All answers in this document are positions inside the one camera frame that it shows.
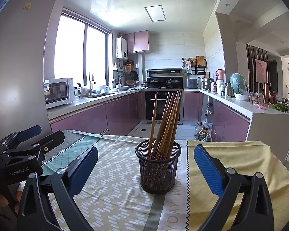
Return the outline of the left hand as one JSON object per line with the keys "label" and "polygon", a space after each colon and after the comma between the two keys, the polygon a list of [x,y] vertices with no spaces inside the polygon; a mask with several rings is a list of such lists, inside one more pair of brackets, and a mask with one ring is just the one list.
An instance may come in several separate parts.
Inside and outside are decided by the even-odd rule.
{"label": "left hand", "polygon": [[[24,189],[25,181],[22,181],[18,184],[12,185],[13,188],[15,188],[14,191],[14,197],[13,199],[16,199],[16,204],[14,205],[14,212],[15,214],[18,214],[18,209],[20,206],[22,194],[23,194],[23,189]],[[0,211],[3,207],[7,207],[9,205],[8,199],[0,193]]]}

